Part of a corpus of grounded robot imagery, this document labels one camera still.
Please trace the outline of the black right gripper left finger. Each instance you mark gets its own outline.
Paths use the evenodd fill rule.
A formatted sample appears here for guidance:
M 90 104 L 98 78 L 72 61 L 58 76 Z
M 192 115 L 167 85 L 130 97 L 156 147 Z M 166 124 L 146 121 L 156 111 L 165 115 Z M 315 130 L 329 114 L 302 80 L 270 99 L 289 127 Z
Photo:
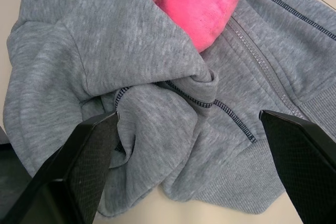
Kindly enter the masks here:
M 118 138 L 116 112 L 78 124 L 0 224 L 92 224 Z

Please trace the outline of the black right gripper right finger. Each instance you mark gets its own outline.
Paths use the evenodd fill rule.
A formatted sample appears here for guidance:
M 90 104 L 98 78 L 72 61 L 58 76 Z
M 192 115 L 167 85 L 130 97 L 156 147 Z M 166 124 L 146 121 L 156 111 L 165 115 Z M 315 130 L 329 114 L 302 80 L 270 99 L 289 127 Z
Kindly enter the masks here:
M 336 224 L 336 142 L 318 125 L 259 113 L 278 176 L 303 224 Z

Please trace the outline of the grey zip hoodie pink lining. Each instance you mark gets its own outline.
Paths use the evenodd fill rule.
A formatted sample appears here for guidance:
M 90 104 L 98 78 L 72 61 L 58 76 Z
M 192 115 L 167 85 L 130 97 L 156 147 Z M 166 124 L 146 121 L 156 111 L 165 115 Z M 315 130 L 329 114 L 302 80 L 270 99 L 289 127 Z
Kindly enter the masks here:
M 153 0 L 21 0 L 7 49 L 4 128 L 30 175 L 79 123 L 119 114 L 103 218 L 157 186 L 264 212 L 284 192 L 264 109 L 336 141 L 336 11 L 318 0 L 239 0 L 200 53 Z

